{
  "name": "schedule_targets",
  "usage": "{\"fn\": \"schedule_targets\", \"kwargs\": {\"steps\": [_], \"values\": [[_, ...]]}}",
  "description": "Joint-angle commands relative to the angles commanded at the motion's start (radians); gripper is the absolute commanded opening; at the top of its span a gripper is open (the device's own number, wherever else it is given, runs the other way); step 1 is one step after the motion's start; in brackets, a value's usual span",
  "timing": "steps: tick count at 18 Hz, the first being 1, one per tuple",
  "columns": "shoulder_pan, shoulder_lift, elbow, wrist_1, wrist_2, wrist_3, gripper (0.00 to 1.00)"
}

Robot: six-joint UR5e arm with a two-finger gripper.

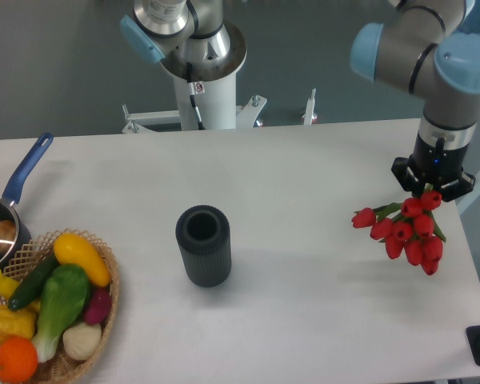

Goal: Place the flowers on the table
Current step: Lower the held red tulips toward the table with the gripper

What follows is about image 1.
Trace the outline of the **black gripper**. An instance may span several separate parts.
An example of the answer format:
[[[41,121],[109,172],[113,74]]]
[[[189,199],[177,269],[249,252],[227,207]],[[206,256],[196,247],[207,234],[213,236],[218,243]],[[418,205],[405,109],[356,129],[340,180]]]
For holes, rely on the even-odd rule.
[[[463,161],[469,145],[447,149],[444,138],[434,145],[425,142],[418,134],[413,153],[408,158],[397,157],[391,172],[405,192],[419,195],[419,187],[431,184],[441,187],[444,202],[451,202],[473,191],[476,177],[463,172]]]

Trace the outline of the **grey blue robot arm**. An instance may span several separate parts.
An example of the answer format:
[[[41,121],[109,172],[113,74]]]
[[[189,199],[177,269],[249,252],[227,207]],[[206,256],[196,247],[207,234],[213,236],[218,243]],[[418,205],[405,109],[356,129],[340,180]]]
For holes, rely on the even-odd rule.
[[[413,153],[395,159],[391,170],[404,190],[418,195],[432,187],[447,202],[475,184],[463,159],[480,115],[480,35],[458,32],[473,7],[472,1],[396,1],[398,22],[365,25],[350,51],[356,74],[423,99]],[[172,76],[184,130],[254,124],[263,103],[236,106],[246,42],[224,19],[220,1],[137,1],[119,26],[139,56]]]

